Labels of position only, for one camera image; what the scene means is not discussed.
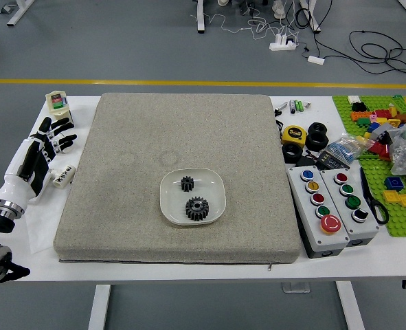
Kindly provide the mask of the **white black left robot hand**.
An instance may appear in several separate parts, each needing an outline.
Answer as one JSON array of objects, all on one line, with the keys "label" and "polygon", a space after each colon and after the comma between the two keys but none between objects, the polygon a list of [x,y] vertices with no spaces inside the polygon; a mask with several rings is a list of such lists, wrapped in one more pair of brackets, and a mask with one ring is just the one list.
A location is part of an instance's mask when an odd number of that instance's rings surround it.
[{"label": "white black left robot hand", "polygon": [[19,217],[29,200],[40,195],[49,176],[49,164],[77,138],[75,134],[62,138],[58,135],[72,128],[74,124],[68,118],[54,122],[46,117],[37,132],[22,141],[4,175],[0,210],[11,210]]}]

